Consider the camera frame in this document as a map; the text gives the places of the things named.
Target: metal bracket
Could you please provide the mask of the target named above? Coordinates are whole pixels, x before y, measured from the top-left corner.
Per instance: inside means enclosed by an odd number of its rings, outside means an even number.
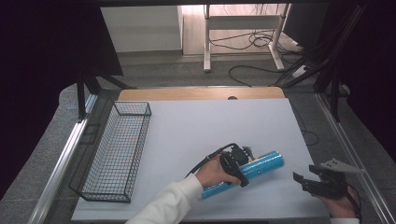
[[[326,162],[323,162],[320,165],[322,168],[336,171],[336,172],[345,172],[345,173],[354,173],[354,174],[364,174],[365,171],[363,169],[359,169],[355,166],[343,163],[336,159],[332,159]]]

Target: blue cylinder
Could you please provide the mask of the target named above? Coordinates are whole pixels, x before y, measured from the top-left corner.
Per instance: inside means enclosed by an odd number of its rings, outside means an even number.
[[[282,155],[277,151],[273,151],[239,167],[239,170],[247,180],[251,180],[266,172],[282,167],[284,163]],[[205,188],[201,196],[202,199],[206,199],[233,187],[235,187],[235,184],[229,185],[223,182],[216,186]]]

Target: black wire mesh basket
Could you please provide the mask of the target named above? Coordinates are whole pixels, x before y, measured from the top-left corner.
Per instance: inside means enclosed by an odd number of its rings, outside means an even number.
[[[114,102],[104,128],[87,125],[69,188],[89,202],[130,203],[150,116],[147,102]]]

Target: white wall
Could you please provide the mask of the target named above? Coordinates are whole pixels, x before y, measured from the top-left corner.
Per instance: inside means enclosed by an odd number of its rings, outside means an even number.
[[[116,52],[181,49],[181,7],[103,7]]]

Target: aluminum profile rail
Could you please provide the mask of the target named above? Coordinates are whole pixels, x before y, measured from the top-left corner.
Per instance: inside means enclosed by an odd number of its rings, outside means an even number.
[[[62,183],[68,164],[73,157],[73,153],[78,144],[78,139],[81,137],[84,128],[87,125],[88,117],[92,111],[96,99],[96,95],[89,96],[85,104],[87,117],[83,119],[80,123],[76,123],[76,125],[74,126],[73,131],[71,132],[64,146],[64,150],[62,151],[62,154],[59,157],[59,160],[56,163],[51,176],[49,177],[49,181],[47,182],[43,193],[38,199],[35,210],[30,216],[28,223],[39,224],[43,223],[46,219],[47,213],[49,212],[50,206],[52,205],[52,201],[55,198],[58,188]]]
[[[329,103],[324,95],[324,93],[317,93],[316,94],[320,107],[322,108],[323,112],[326,115],[327,120],[329,121],[332,129],[337,136],[338,141],[340,142],[343,150],[346,153],[346,157],[349,159],[351,165],[363,169],[363,163],[356,152],[355,148],[353,147],[352,143],[350,142],[349,138],[347,137],[346,132],[340,122],[337,122],[332,113],[329,110]],[[392,213],[390,212],[387,202],[385,201],[384,197],[382,196],[381,192],[379,191],[378,187],[376,186],[373,179],[370,175],[365,172],[363,174],[357,174],[361,185],[364,188],[364,191],[367,193],[370,201],[373,204],[375,211],[377,212],[379,218],[381,219],[382,223],[394,224],[396,223],[395,218],[393,217]]]

